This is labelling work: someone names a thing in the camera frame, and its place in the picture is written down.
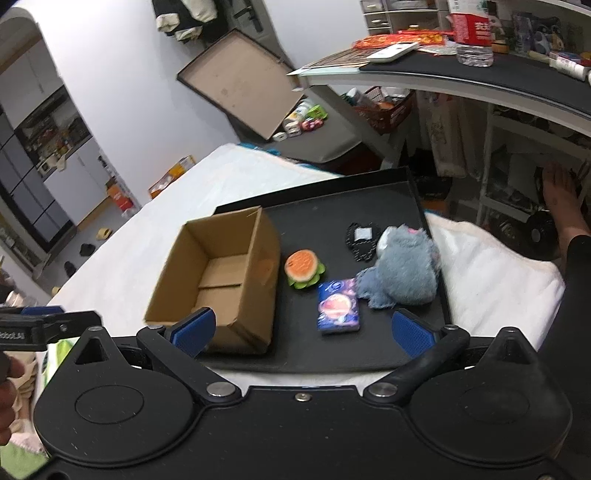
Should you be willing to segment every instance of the white wall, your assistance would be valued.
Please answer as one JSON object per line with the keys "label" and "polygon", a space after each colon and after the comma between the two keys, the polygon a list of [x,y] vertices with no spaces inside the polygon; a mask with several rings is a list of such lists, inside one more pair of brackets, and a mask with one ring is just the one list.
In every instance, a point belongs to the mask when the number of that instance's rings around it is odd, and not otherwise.
{"label": "white wall", "polygon": [[296,68],[368,35],[359,0],[265,0],[281,46]]}
{"label": "white wall", "polygon": [[221,111],[176,81],[200,47],[159,33],[150,1],[20,0],[16,7],[37,22],[79,112],[141,203],[181,157],[200,160],[237,141]]}

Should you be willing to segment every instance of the white bed sheet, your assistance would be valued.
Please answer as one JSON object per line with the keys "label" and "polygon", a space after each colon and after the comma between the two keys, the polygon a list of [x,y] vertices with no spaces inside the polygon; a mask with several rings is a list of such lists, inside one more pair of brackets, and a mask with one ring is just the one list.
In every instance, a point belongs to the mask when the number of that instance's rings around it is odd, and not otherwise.
{"label": "white bed sheet", "polygon": [[[295,166],[262,151],[223,145],[144,206],[79,268],[50,304],[61,305],[67,311],[96,310],[111,336],[134,335],[145,326],[143,318],[151,292],[170,247],[187,220],[209,216],[217,206],[236,200],[331,178],[334,175],[330,173]],[[437,216],[429,216],[429,221],[436,242],[441,244],[444,275],[457,323],[476,335],[494,335],[499,325],[518,326],[532,343],[539,345],[564,288],[556,268],[523,259],[490,235],[480,235],[482,231],[473,225]],[[503,259],[502,268],[487,269],[491,259],[498,258]],[[464,270],[471,276],[464,275]],[[475,281],[479,276],[482,281]],[[526,298],[519,300],[513,293],[509,299],[520,305],[520,309],[514,310],[517,314],[506,315],[511,312],[511,305],[498,309],[502,305],[501,295],[522,289],[522,282],[530,280],[535,283]],[[537,288],[541,288],[539,295],[551,297],[543,306],[538,305],[534,314],[528,314],[527,305],[536,301]],[[484,294],[491,300],[483,304],[479,296]],[[249,385],[352,384],[362,391],[387,373],[218,372],[244,392]]]}

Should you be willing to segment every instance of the gray stuffed animal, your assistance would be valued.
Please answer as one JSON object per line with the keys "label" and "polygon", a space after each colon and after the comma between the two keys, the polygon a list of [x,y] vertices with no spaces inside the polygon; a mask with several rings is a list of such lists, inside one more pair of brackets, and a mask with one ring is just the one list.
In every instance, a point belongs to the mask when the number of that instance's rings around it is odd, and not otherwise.
{"label": "gray stuffed animal", "polygon": [[425,230],[413,230],[406,225],[391,227],[384,236],[387,236],[385,248],[375,266],[357,274],[357,296],[369,299],[373,309],[433,301],[441,269],[435,242]]}

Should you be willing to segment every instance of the hamburger toy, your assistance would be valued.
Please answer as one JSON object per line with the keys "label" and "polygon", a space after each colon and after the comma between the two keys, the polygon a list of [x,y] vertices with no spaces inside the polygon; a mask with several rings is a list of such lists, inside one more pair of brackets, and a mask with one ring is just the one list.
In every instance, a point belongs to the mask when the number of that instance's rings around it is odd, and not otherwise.
{"label": "hamburger toy", "polygon": [[285,262],[287,283],[298,290],[316,285],[325,271],[326,267],[312,250],[299,250]]}

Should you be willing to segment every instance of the white towel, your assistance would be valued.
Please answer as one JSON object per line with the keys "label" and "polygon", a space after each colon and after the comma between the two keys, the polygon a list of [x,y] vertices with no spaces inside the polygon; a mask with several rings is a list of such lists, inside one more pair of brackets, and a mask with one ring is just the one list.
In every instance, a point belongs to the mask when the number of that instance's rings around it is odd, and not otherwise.
{"label": "white towel", "polygon": [[472,336],[514,326],[538,349],[564,293],[558,268],[522,257],[472,223],[432,213],[427,220],[441,252],[453,323]]}

